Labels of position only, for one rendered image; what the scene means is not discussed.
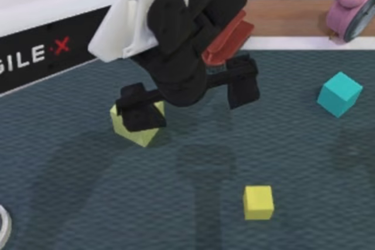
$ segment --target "pink object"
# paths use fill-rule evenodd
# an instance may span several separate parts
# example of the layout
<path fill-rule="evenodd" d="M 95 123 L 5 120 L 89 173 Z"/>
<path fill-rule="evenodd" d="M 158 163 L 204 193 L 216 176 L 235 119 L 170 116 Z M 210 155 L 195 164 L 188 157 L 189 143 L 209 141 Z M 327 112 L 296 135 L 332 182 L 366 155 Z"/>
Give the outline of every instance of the pink object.
<path fill-rule="evenodd" d="M 338 37 L 349 42 L 357 37 L 375 15 L 375 0 L 335 0 L 326 24 Z"/>

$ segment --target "brown wooden surface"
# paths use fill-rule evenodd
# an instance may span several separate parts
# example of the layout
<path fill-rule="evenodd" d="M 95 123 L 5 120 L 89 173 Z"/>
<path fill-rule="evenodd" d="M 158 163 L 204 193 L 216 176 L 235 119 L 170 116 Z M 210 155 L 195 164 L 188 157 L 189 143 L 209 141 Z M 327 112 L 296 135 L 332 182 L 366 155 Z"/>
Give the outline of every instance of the brown wooden surface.
<path fill-rule="evenodd" d="M 249 0 L 246 20 L 254 36 L 327 36 L 325 16 L 333 0 Z M 375 21 L 362 36 L 375 36 Z"/>

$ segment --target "table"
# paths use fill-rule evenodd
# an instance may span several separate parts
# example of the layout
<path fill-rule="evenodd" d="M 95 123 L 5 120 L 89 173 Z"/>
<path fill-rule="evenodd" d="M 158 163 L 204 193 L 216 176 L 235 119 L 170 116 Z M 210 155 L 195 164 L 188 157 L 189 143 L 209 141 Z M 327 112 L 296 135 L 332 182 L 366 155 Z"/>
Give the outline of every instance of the table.
<path fill-rule="evenodd" d="M 87 64 L 0 102 L 0 202 L 9 250 L 370 250 L 375 244 L 374 51 L 252 51 L 261 99 L 226 89 L 166 105 L 149 148 L 114 134 L 130 61 Z M 338 71 L 364 85 L 336 119 L 316 103 Z M 271 185 L 270 221 L 245 221 L 245 185 Z"/>

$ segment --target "yellow-green cube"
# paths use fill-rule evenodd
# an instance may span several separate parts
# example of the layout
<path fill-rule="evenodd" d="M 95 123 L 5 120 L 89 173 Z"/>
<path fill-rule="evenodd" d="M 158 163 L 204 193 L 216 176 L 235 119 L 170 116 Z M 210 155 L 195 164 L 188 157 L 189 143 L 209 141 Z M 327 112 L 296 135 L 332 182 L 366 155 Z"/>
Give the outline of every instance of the yellow-green cube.
<path fill-rule="evenodd" d="M 164 103 L 163 102 L 156 102 L 155 106 L 157 109 L 160 110 L 163 116 L 165 116 L 164 113 Z M 151 140 L 154 138 L 156 133 L 158 133 L 159 128 L 155 129 L 149 129 L 149 130 L 144 130 L 144 131 L 139 131 L 139 132 L 129 132 L 126 127 L 122 124 L 122 116 L 117 115 L 117 109 L 116 105 L 114 105 L 111 110 L 111 119 L 113 123 L 113 129 L 115 133 L 119 134 L 120 136 L 131 140 L 135 143 L 137 143 L 140 146 L 143 146 L 144 148 L 149 145 Z"/>
<path fill-rule="evenodd" d="M 269 220 L 274 213 L 270 186 L 246 186 L 243 196 L 245 220 Z"/>

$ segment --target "teal cube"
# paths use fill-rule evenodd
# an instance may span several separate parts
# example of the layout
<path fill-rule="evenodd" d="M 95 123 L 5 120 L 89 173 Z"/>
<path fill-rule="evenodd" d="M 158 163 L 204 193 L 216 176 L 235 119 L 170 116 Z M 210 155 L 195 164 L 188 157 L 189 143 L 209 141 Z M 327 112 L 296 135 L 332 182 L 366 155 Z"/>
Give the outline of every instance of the teal cube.
<path fill-rule="evenodd" d="M 318 104 L 335 117 L 341 117 L 354 106 L 363 86 L 343 72 L 337 73 L 322 87 Z"/>

